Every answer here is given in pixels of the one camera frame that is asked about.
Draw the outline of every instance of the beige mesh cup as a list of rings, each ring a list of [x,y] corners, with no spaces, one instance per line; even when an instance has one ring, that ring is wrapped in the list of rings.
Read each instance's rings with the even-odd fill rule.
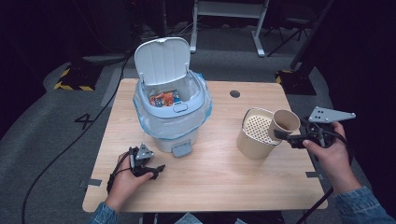
[[[236,144],[248,158],[264,159],[280,144],[281,141],[273,141],[268,135],[272,117],[272,112],[261,108],[250,108],[247,111]]]

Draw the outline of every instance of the sleeve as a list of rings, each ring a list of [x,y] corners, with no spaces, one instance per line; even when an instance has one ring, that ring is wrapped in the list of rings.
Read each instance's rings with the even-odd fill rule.
[[[366,187],[335,196],[343,223],[396,223]]]
[[[87,224],[115,224],[119,223],[117,212],[105,203],[99,203]]]

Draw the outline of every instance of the metal stand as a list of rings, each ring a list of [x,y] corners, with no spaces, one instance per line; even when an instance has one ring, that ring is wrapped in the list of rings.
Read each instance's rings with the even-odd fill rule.
[[[264,21],[267,8],[268,1],[266,1],[264,4],[242,4],[195,0],[190,42],[191,53],[196,51],[198,15],[206,15],[259,19],[256,31],[251,31],[251,35],[253,37],[259,57],[264,57],[265,53],[262,49],[262,43],[260,42],[259,35],[262,29],[262,22]]]

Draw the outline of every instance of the metal bracket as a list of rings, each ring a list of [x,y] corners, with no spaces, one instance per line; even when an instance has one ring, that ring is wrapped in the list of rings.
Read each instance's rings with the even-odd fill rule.
[[[131,167],[134,168],[137,165],[140,165],[142,160],[148,160],[154,156],[154,152],[150,151],[145,144],[142,143],[140,145],[139,150],[136,155],[131,154]]]
[[[335,121],[345,120],[345,119],[354,119],[356,118],[355,113],[347,113],[337,110],[330,110],[321,107],[315,107],[314,111],[312,111],[311,116],[309,116],[310,122],[315,123],[332,123]]]

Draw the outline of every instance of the trash can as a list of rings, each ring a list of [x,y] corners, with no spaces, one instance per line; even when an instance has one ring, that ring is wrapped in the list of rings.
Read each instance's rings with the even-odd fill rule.
[[[180,37],[149,41],[134,54],[139,75],[134,107],[140,126],[161,151],[176,157],[191,153],[198,128],[212,111],[205,80],[190,70],[190,57],[190,46]]]

